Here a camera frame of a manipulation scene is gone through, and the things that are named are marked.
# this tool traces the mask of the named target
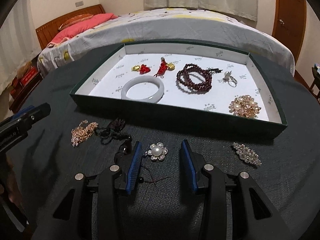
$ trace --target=person's hand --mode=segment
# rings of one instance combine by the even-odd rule
[[[14,203],[16,206],[20,206],[22,202],[22,195],[18,188],[17,179],[14,171],[12,170],[13,164],[9,157],[7,157],[7,163],[11,168],[11,171],[8,173],[7,177],[7,191],[9,200]],[[4,193],[4,187],[0,184],[0,195]]]

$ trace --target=white jade bangle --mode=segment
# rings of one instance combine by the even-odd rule
[[[158,86],[159,90],[152,96],[144,98],[144,99],[132,99],[127,97],[128,90],[136,84],[150,82]],[[141,76],[136,77],[130,81],[128,81],[121,90],[121,99],[124,100],[132,100],[132,101],[140,101],[140,102],[148,102],[148,103],[157,103],[164,94],[164,85],[159,78],[153,76]]]

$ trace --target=bed sheet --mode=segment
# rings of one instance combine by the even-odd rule
[[[75,61],[88,51],[110,44],[153,39],[192,39],[213,41],[257,53],[289,69],[295,62],[290,50],[272,36],[207,10],[166,8],[122,15],[87,30],[54,47],[44,49],[38,68],[49,71]]]

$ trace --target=pink blanket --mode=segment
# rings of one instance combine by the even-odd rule
[[[93,27],[104,23],[108,20],[111,19],[116,19],[118,18],[116,15],[113,13],[101,13],[101,14],[96,14],[94,15],[91,19],[79,22],[76,24],[71,25],[68,28],[65,28],[61,32],[59,32],[51,42],[47,45],[47,48],[52,48],[54,46],[57,46],[67,40],[70,40],[74,36],[83,33],[86,30],[92,29]]]

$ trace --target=silver rhinestone brooch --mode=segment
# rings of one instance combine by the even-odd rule
[[[239,143],[233,143],[232,147],[236,150],[239,158],[245,163],[253,164],[257,167],[262,164],[262,162],[259,160],[259,155],[257,155],[255,151],[251,150],[249,147]]]
[[[168,153],[168,149],[164,147],[164,144],[161,142],[158,142],[157,144],[151,144],[150,150],[146,151],[144,153],[144,157],[151,156],[152,161],[163,161],[165,155]]]

